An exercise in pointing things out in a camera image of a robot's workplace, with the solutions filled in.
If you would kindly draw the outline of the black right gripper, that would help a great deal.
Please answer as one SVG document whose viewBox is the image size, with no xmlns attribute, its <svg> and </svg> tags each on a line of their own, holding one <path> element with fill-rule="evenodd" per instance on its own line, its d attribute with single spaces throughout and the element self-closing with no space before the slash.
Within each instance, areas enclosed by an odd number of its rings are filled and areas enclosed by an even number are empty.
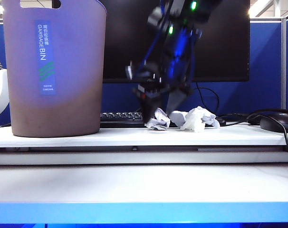
<svg viewBox="0 0 288 228">
<path fill-rule="evenodd" d="M 142 119 L 146 124 L 160 106 L 160 97 L 168 93 L 166 113 L 171 114 L 192 94 L 191 82 L 194 78 L 194 63 L 169 61 L 164 67 L 155 62 L 143 65 L 130 63 L 125 67 L 126 77 L 138 82 L 133 93 L 139 98 Z"/>
</svg>

